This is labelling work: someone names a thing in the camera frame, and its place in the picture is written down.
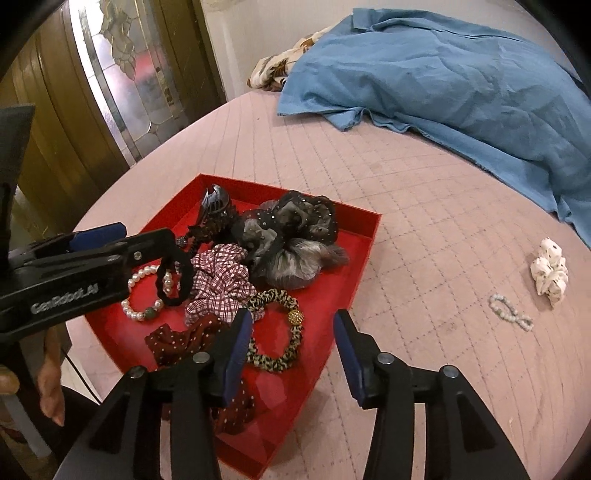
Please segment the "person's left hand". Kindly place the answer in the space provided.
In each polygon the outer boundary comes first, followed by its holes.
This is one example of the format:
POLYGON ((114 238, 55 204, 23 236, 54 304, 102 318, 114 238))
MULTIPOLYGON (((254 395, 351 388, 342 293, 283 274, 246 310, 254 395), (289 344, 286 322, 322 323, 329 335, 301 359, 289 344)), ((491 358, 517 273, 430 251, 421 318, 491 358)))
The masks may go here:
MULTIPOLYGON (((21 351, 32 363, 30 376, 35 384, 40 411, 56 425, 65 423, 65 399, 61 387, 62 341, 67 338, 64 325, 51 327, 21 341, 21 351)), ((1 426, 18 431, 7 410, 4 397, 15 395, 20 387, 18 376, 4 364, 1 365, 1 426)))

